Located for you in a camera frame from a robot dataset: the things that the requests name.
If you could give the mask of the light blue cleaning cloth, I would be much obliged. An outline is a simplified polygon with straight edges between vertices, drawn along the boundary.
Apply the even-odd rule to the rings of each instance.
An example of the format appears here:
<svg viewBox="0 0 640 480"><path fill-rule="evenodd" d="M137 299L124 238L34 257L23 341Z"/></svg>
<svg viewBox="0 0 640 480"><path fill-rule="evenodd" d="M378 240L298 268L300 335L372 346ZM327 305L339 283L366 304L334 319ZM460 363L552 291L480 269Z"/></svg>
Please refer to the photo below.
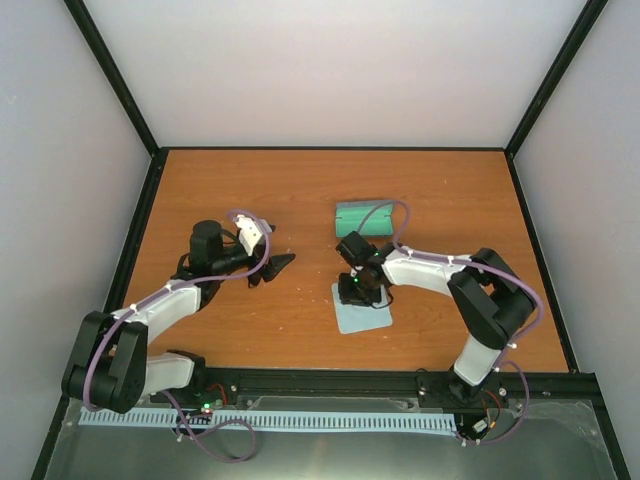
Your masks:
<svg viewBox="0 0 640 480"><path fill-rule="evenodd" d="M381 289L382 301L374 307L346 305L340 301L338 284L331 286L336 322L339 332L343 335L354 334L369 330L390 327L393 324L390 296Z"/></svg>

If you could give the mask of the black sunglasses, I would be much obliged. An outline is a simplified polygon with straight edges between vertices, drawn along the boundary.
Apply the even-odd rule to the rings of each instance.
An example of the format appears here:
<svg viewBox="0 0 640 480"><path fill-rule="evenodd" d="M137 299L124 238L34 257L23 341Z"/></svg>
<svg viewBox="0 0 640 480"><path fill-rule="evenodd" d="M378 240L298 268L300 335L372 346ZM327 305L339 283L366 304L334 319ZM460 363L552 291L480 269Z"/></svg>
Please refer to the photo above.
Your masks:
<svg viewBox="0 0 640 480"><path fill-rule="evenodd" d="M261 281L268 283L275 279L278 275L278 256L270 256L266 263L260 267L256 272L252 273L248 276L248 287L255 288L257 287Z"/></svg>

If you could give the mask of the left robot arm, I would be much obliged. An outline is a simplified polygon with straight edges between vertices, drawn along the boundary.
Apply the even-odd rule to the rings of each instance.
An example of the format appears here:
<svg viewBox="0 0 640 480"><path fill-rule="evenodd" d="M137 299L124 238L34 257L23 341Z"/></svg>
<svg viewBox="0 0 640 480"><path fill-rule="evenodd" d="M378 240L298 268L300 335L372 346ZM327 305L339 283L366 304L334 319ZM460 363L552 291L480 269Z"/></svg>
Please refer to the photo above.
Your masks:
<svg viewBox="0 0 640 480"><path fill-rule="evenodd" d="M223 282L244 279L249 287L270 282L295 259L273 255L274 226L237 213L230 232L214 220L192 228L189 250L175 274L158 291L127 308L92 311L81 322L61 389L90 411L130 411L138 401L174 390L186 402L201 400L208 390L203 357L182 350L159 356L149 345L180 320L204 309Z"/></svg>

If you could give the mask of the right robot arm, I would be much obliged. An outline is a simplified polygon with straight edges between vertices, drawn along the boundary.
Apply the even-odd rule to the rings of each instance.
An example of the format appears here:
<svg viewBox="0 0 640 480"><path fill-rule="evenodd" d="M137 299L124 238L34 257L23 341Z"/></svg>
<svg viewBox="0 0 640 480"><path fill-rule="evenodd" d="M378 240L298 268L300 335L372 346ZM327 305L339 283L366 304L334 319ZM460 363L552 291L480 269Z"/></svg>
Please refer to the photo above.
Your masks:
<svg viewBox="0 0 640 480"><path fill-rule="evenodd" d="M350 267L337 282L338 300L344 306L387 308L395 286L428 290L454 301L468 338L436 387L459 405L476 400L529 317L544 313L540 296L492 249L445 256L394 243L378 248L353 231L340 240L336 251Z"/></svg>

